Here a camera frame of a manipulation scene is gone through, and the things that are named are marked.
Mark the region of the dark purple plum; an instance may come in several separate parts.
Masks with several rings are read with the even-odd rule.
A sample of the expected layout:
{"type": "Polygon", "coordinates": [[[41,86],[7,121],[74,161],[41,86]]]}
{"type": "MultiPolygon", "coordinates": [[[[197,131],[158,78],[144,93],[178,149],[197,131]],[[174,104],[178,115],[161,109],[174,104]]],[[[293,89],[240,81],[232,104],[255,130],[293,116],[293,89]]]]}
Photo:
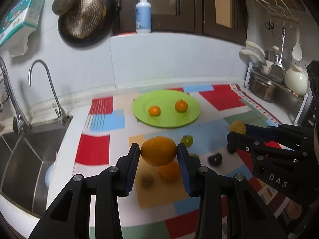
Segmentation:
{"type": "Polygon", "coordinates": [[[208,157],[208,163],[210,166],[213,166],[213,167],[220,166],[222,164],[222,161],[223,161],[223,157],[221,153],[216,153],[208,157]]]}

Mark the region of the yellow green fruit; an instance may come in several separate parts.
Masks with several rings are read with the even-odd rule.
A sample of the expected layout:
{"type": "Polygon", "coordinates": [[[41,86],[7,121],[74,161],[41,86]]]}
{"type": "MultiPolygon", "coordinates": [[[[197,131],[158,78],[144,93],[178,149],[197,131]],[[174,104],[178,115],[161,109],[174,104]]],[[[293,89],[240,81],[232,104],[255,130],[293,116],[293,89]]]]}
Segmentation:
{"type": "Polygon", "coordinates": [[[200,161],[200,157],[196,154],[190,154],[191,157],[196,158],[198,161],[200,161]]]}

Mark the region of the round orange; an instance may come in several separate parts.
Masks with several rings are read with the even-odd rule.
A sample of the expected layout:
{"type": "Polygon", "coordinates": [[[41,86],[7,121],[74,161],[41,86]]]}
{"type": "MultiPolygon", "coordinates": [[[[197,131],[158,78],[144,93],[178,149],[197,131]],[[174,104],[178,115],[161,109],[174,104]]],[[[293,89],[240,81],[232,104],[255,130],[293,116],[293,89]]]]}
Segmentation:
{"type": "Polygon", "coordinates": [[[160,178],[167,183],[176,182],[181,175],[179,165],[175,161],[166,166],[159,167],[158,173],[160,178]]]}

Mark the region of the brownish green round fruit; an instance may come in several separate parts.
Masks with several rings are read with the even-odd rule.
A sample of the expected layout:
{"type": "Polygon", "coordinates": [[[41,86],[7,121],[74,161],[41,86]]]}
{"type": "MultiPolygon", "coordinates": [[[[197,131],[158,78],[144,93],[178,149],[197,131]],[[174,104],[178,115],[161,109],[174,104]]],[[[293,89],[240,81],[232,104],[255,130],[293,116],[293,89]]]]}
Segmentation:
{"type": "Polygon", "coordinates": [[[154,184],[154,178],[149,173],[144,173],[140,178],[141,186],[143,188],[150,188],[154,184]]]}

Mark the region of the oval orange mandarin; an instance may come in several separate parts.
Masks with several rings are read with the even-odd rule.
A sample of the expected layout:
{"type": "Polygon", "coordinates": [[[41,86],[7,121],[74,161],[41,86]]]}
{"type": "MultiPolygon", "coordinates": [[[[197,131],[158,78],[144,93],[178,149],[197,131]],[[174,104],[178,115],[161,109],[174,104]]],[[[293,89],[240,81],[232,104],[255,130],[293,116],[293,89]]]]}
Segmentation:
{"type": "Polygon", "coordinates": [[[151,166],[161,167],[174,161],[177,146],[173,140],[165,136],[155,136],[145,141],[141,147],[143,160],[151,166]]]}

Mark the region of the large orange with stem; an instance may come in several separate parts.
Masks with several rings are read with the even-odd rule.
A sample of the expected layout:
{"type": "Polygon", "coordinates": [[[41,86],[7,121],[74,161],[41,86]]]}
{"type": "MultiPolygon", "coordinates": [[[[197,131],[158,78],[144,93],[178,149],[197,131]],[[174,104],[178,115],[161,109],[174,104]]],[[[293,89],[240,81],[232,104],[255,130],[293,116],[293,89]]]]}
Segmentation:
{"type": "Polygon", "coordinates": [[[183,99],[176,101],[175,110],[179,113],[187,112],[187,110],[188,110],[187,102],[183,99]]]}

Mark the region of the small orange mandarin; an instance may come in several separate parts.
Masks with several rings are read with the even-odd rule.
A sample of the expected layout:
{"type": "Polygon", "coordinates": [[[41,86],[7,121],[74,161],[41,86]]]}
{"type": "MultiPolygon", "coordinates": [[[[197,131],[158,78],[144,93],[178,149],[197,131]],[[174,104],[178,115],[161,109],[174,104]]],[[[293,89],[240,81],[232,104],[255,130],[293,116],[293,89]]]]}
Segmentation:
{"type": "Polygon", "coordinates": [[[148,109],[148,113],[150,116],[156,117],[160,115],[160,108],[158,106],[151,106],[148,109]]]}

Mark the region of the small tan fruit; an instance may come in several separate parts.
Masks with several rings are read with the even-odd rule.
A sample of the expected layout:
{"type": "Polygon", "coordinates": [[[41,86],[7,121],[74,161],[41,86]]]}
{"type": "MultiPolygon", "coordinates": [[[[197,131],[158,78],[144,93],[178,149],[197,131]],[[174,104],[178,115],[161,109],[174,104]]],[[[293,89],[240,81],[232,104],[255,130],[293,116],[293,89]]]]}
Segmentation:
{"type": "Polygon", "coordinates": [[[241,121],[234,121],[229,126],[229,132],[236,132],[242,135],[247,134],[247,128],[245,124],[241,121]]]}

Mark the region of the steel pot on rack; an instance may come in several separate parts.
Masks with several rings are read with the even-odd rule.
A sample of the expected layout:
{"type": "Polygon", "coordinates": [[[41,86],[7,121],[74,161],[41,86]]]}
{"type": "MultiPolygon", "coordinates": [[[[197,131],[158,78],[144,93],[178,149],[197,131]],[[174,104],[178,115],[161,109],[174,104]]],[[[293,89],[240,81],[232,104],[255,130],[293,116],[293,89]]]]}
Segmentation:
{"type": "Polygon", "coordinates": [[[253,73],[249,90],[263,101],[274,103],[277,94],[277,86],[270,80],[253,73]]]}

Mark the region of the metal spatula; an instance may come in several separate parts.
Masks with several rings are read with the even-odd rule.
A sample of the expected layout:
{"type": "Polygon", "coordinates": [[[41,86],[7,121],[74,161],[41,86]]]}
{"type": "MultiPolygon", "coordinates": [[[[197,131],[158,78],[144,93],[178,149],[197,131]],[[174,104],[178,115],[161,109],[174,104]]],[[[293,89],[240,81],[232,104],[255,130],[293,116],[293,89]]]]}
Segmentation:
{"type": "Polygon", "coordinates": [[[284,42],[286,38],[286,28],[282,27],[282,38],[281,38],[281,49],[280,49],[280,56],[279,60],[272,64],[272,66],[269,68],[268,76],[278,82],[281,83],[284,79],[284,66],[282,65],[282,56],[283,56],[283,48],[284,48],[284,42]]]}

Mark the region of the green plastic plate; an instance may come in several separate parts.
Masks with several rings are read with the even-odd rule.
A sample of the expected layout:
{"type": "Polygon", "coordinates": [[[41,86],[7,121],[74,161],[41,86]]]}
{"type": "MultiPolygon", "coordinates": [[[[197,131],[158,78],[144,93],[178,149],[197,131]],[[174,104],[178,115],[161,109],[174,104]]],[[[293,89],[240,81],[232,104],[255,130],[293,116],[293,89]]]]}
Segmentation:
{"type": "Polygon", "coordinates": [[[201,113],[199,102],[191,95],[176,90],[158,90],[142,94],[132,103],[134,116],[144,124],[159,128],[177,128],[194,122],[201,113]],[[178,100],[185,100],[188,110],[179,113],[175,110],[178,100]],[[153,117],[148,113],[151,106],[160,108],[160,115],[153,117]]]}

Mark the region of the metal perforated colander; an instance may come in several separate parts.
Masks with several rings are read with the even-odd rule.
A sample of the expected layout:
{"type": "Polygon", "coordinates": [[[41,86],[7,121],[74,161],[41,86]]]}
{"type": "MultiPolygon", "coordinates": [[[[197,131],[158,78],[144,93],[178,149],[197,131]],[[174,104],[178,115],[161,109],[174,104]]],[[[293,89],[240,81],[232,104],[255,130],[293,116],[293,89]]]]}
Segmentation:
{"type": "Polygon", "coordinates": [[[62,17],[62,32],[76,39],[89,37],[102,23],[107,8],[103,0],[80,0],[62,17]]]}

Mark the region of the teal tissue pack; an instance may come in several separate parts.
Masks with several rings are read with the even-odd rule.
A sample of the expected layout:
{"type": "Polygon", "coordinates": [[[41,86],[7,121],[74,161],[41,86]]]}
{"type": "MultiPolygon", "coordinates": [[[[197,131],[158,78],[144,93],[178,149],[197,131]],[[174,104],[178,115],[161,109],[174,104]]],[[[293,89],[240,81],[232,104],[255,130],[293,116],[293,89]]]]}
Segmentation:
{"type": "Polygon", "coordinates": [[[45,0],[17,0],[1,21],[1,47],[12,56],[25,54],[29,35],[37,30],[45,0]]]}

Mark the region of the black frying pan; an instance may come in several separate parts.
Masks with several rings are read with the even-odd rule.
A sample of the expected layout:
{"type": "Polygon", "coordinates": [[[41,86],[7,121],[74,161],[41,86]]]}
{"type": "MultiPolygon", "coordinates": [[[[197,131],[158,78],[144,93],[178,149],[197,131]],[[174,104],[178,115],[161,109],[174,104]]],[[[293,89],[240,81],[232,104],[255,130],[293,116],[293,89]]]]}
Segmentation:
{"type": "Polygon", "coordinates": [[[62,16],[58,19],[58,32],[65,43],[75,48],[85,48],[94,45],[112,31],[114,23],[118,15],[118,6],[116,0],[103,0],[107,8],[106,16],[100,26],[89,37],[84,39],[76,39],[62,32],[62,16]]]}

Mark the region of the small brass pot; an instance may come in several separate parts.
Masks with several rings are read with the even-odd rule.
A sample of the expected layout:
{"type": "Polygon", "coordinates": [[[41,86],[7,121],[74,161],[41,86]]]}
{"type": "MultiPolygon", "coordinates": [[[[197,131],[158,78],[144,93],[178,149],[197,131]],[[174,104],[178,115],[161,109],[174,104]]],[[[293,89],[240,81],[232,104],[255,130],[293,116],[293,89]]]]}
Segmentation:
{"type": "Polygon", "coordinates": [[[52,11],[54,14],[61,16],[69,11],[79,0],[54,0],[52,11]]]}

